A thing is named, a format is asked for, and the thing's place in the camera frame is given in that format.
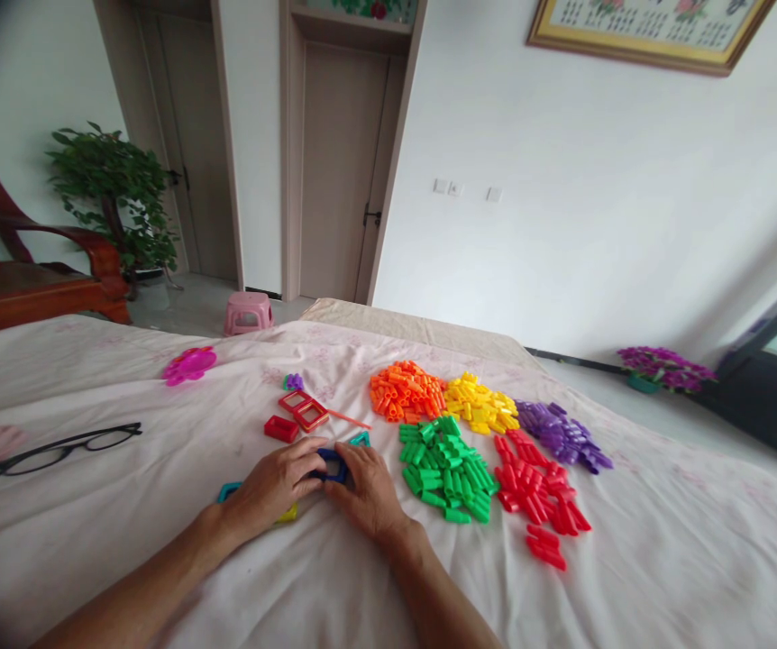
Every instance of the orange stick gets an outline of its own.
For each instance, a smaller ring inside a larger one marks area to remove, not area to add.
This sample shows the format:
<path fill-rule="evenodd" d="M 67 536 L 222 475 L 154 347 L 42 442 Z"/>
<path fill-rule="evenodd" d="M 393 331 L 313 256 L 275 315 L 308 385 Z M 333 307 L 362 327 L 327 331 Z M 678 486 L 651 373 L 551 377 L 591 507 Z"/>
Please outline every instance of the orange stick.
<path fill-rule="evenodd" d="M 370 426 L 367 424 L 363 424 L 358 419 L 353 419 L 352 417 L 348 417 L 347 415 L 341 415 L 340 413 L 334 412 L 333 410 L 326 410 L 329 415 L 339 416 L 341 419 L 345 419 L 346 421 L 350 422 L 350 424 L 356 424 L 361 426 L 362 428 L 366 428 L 367 430 L 373 430 Z"/>

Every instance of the pile of green blocks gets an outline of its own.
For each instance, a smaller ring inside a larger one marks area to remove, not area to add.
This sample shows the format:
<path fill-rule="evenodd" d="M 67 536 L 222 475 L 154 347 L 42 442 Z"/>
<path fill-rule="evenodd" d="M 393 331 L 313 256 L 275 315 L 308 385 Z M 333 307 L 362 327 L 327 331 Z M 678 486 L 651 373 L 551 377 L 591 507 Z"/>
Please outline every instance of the pile of green blocks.
<path fill-rule="evenodd" d="M 414 494 L 441 508 L 447 521 L 470 523 L 470 515 L 459 509 L 463 505 L 480 523 L 490 522 L 490 500 L 499 483 L 488 473 L 479 452 L 461 439 L 454 417 L 401 424 L 400 441 L 404 444 L 400 460 L 407 462 L 404 480 Z"/>

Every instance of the human hand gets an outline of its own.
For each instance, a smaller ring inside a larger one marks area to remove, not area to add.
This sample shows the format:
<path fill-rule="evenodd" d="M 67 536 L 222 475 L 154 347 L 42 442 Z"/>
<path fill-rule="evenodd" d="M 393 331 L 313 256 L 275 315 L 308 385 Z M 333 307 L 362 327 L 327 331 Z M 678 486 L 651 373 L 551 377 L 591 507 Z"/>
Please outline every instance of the human hand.
<path fill-rule="evenodd" d="M 326 481 L 325 494 L 370 539 L 383 542 L 394 534 L 404 534 L 414 521 L 400 507 L 382 456 L 369 446 L 337 443 L 334 449 L 352 473 L 355 490 Z"/>
<path fill-rule="evenodd" d="M 325 460 L 316 454 L 316 449 L 327 443 L 324 437 L 305 437 L 256 463 L 241 487 L 220 505 L 233 547 L 259 536 L 293 503 L 322 488 L 320 479 L 307 474 L 327 471 Z"/>

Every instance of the forearm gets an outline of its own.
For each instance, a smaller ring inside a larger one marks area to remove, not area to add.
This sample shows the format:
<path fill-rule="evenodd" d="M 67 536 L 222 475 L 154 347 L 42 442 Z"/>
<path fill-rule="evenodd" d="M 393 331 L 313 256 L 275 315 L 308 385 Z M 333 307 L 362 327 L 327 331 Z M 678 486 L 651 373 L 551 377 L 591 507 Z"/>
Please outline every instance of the forearm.
<path fill-rule="evenodd" d="M 493 631 L 449 577 L 425 529 L 415 521 L 380 547 L 388 557 L 422 649 L 499 649 Z"/>
<path fill-rule="evenodd" d="M 147 646 L 187 594 L 234 550 L 217 506 L 141 567 L 41 638 L 33 649 Z"/>

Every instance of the tile floor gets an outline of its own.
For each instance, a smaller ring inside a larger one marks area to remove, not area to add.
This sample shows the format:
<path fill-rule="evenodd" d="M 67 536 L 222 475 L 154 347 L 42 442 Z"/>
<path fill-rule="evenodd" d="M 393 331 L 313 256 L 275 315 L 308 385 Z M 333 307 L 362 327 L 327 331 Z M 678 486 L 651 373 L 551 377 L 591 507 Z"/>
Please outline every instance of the tile floor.
<path fill-rule="evenodd" d="M 157 280 L 129 305 L 133 323 L 173 334 L 222 336 L 226 300 L 236 290 L 234 283 L 196 274 L 178 275 L 175 280 L 183 291 L 168 289 Z M 272 300 L 275 322 L 298 320 L 314 302 L 308 297 L 288 303 Z M 627 387 L 622 375 L 540 360 L 566 385 L 637 424 L 678 442 L 751 462 L 777 476 L 776 451 L 687 398 L 667 392 L 643 395 Z"/>
<path fill-rule="evenodd" d="M 128 304 L 133 324 L 171 334 L 223 336 L 226 301 L 238 290 L 235 283 L 196 273 L 176 275 L 174 280 L 184 290 L 169 288 L 164 279 L 156 279 L 142 289 L 138 300 Z M 275 324 L 298 320 L 314 302 L 310 297 L 292 302 L 271 300 Z"/>

